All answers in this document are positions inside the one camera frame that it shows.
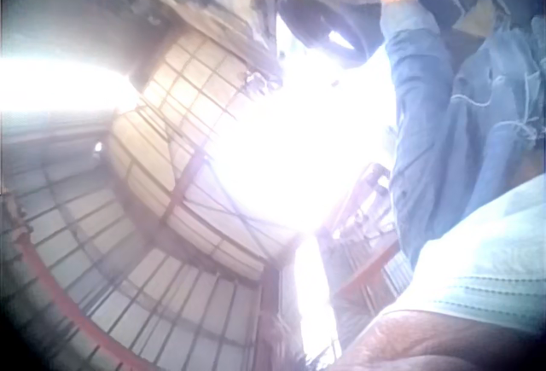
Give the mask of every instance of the denim jacket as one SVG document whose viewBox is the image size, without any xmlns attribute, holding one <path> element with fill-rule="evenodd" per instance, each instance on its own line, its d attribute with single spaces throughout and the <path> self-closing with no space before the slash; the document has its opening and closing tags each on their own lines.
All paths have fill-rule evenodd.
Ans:
<svg viewBox="0 0 546 371">
<path fill-rule="evenodd" d="M 391 194 L 401 247 L 415 267 L 425 243 L 508 189 L 543 137 L 546 25 L 500 29 L 457 75 L 418 2 L 387 4 L 381 27 L 397 94 Z"/>
</svg>

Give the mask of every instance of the skin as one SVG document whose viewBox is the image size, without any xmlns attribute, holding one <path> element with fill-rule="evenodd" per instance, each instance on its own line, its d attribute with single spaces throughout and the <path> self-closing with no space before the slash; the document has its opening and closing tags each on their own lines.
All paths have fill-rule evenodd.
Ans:
<svg viewBox="0 0 546 371">
<path fill-rule="evenodd" d="M 406 0 L 381 0 L 383 4 Z M 543 173 L 543 153 L 524 159 L 513 188 Z M 518 369 L 534 341 L 515 330 L 425 311 L 376 318 L 329 371 Z"/>
</svg>

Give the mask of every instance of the denim sleeve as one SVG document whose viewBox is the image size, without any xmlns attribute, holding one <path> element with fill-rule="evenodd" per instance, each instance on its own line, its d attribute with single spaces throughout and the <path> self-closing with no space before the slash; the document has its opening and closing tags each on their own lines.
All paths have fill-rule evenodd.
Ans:
<svg viewBox="0 0 546 371">
<path fill-rule="evenodd" d="M 397 96 L 392 203 L 402 248 L 414 264 L 422 245 L 413 237 L 425 229 L 417 226 L 430 217 L 434 192 L 441 184 L 429 172 L 454 75 L 435 19 L 417 1 L 384 6 L 381 28 Z"/>
</svg>

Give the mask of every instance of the white fabric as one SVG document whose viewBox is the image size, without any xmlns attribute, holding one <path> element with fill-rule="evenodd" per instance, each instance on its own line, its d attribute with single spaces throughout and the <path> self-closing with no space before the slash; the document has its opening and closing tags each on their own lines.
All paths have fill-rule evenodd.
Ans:
<svg viewBox="0 0 546 371">
<path fill-rule="evenodd" d="M 528 333 L 546 327 L 544 175 L 478 209 L 421 251 L 408 289 L 382 314 L 431 311 Z"/>
</svg>

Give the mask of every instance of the person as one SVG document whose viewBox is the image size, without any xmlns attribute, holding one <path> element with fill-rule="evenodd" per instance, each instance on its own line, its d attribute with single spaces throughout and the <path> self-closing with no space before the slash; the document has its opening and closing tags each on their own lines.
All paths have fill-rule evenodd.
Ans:
<svg viewBox="0 0 546 371">
<path fill-rule="evenodd" d="M 391 196 L 408 289 L 331 371 L 518 369 L 546 327 L 546 24 L 504 21 L 454 74 L 418 0 L 381 0 Z"/>
</svg>

